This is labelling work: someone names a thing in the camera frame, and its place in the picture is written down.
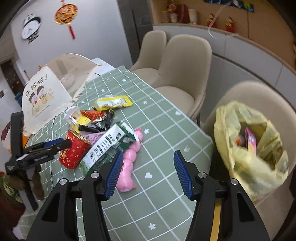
black cord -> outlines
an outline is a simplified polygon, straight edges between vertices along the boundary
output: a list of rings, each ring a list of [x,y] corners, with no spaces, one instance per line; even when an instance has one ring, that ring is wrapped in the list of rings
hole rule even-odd
[[[249,11],[247,10],[248,39],[250,39]]]

pink pig toy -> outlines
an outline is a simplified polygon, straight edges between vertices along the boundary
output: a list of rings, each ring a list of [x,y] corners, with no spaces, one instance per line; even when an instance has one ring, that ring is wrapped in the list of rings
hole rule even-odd
[[[128,192],[133,188],[136,188],[136,185],[131,178],[131,172],[133,171],[133,162],[137,158],[137,152],[141,148],[140,141],[143,140],[141,130],[141,128],[135,130],[135,134],[139,141],[134,142],[130,148],[123,153],[123,166],[116,185],[117,189],[121,192]]]

clock face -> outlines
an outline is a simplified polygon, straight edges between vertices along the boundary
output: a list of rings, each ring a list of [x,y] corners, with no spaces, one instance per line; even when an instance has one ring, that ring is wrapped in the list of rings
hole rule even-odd
[[[40,25],[41,22],[39,22],[38,20],[32,19],[31,21],[29,21],[22,30],[22,38],[27,39],[28,37],[30,37],[39,29]]]

white cable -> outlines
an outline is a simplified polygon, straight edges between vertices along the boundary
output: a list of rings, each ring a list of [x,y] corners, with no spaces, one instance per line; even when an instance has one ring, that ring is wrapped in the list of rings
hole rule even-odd
[[[223,10],[223,8],[225,8],[226,6],[228,6],[229,3],[232,3],[234,0],[230,0],[228,3],[226,3],[222,8],[219,9],[219,11],[215,14],[213,20],[211,21],[209,27],[207,28],[207,31],[209,32],[209,35],[211,35],[214,39],[220,40],[220,39],[228,39],[228,38],[232,38],[234,36],[238,36],[239,34],[230,34],[230,35],[225,35],[225,37],[222,38],[216,38],[214,37],[211,33],[210,30],[215,22],[215,20],[217,19],[218,15],[220,14],[220,12]]]

trash bag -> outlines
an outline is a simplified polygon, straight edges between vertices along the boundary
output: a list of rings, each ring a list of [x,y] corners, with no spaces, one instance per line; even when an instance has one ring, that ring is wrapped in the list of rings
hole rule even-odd
[[[257,155],[235,144],[247,126],[256,137]],[[283,150],[280,134],[261,112],[237,101],[220,106],[214,135],[229,176],[240,182],[252,201],[262,199],[286,180],[287,152]]]

